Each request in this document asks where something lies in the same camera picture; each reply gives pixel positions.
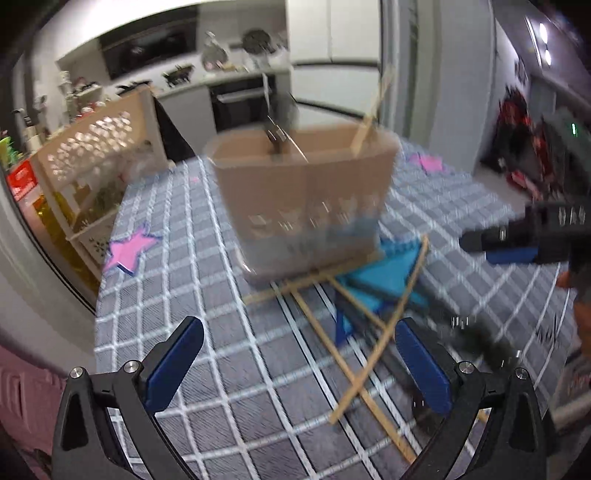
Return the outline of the person right hand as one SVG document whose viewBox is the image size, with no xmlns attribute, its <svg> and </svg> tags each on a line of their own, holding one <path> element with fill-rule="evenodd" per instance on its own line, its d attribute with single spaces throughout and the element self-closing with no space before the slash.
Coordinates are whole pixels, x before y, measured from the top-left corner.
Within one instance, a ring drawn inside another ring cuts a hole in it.
<svg viewBox="0 0 591 480">
<path fill-rule="evenodd" d="M 562 272 L 558 276 L 556 285 L 562 289 L 573 289 L 574 282 L 571 280 L 569 271 Z M 587 358 L 591 353 L 591 322 L 590 322 L 590 304 L 582 300 L 576 300 L 573 307 L 574 319 L 577 325 L 577 334 L 581 342 L 581 352 Z"/>
</svg>

